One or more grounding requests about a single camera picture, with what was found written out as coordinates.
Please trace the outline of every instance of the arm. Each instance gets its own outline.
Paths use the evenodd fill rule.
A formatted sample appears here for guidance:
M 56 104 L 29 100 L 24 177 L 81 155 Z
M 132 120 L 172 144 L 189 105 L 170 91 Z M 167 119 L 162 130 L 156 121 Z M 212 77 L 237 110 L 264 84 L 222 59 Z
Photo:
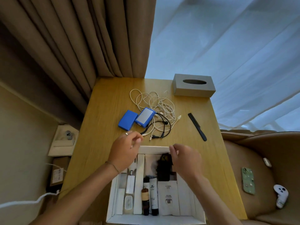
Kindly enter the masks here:
M 189 146 L 170 146 L 173 164 L 201 203 L 210 224 L 242 225 L 202 175 L 201 155 Z
M 109 163 L 100 166 L 91 176 L 75 187 L 55 206 L 37 217 L 31 225 L 73 225 L 78 222 L 103 188 L 121 171 L 128 168 L 140 147 L 143 137 L 138 132 L 128 132 L 116 139 L 110 150 Z

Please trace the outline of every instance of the beige curtain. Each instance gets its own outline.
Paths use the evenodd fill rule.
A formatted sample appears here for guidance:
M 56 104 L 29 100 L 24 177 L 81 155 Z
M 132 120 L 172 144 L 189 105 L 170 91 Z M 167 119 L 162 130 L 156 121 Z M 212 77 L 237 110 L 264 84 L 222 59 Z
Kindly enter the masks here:
M 155 4 L 156 0 L 0 0 L 0 19 L 41 67 L 38 75 L 46 74 L 84 114 L 97 76 L 145 76 Z M 26 97 L 34 100 L 33 94 Z M 58 118 L 64 121 L 69 110 Z

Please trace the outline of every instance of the brown leather chair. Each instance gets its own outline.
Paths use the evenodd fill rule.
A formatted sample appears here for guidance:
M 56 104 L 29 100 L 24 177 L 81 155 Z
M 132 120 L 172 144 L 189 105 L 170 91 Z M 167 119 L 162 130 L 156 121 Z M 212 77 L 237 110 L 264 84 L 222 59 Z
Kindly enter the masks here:
M 300 225 L 300 132 L 256 136 L 222 132 L 222 136 L 247 216 L 251 219 L 242 223 Z M 270 161 L 271 168 L 265 165 L 264 157 Z M 242 167 L 253 171 L 255 195 L 243 191 Z M 275 184 L 289 192 L 282 209 L 276 208 Z

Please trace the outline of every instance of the black cap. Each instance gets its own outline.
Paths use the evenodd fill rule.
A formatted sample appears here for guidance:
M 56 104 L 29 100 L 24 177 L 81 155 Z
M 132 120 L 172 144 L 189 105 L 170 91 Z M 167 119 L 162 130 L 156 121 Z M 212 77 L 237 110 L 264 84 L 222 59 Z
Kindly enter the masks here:
M 157 216 L 158 215 L 158 208 L 157 209 L 152 209 L 152 215 Z
M 150 178 L 148 176 L 144 177 L 144 183 L 149 182 Z
M 144 215 L 149 215 L 149 209 L 144 209 Z

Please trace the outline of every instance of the brown box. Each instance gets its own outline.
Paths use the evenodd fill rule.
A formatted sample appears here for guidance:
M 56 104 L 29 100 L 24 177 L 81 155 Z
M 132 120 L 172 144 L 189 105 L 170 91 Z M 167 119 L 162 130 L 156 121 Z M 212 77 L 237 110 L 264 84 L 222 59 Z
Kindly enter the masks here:
M 68 170 L 70 159 L 70 157 L 66 156 L 53 160 L 52 164 L 56 166 L 52 166 L 50 186 L 59 185 L 64 182 L 66 176 L 66 172 L 64 170 Z
M 211 76 L 175 74 L 174 95 L 211 97 L 216 89 Z

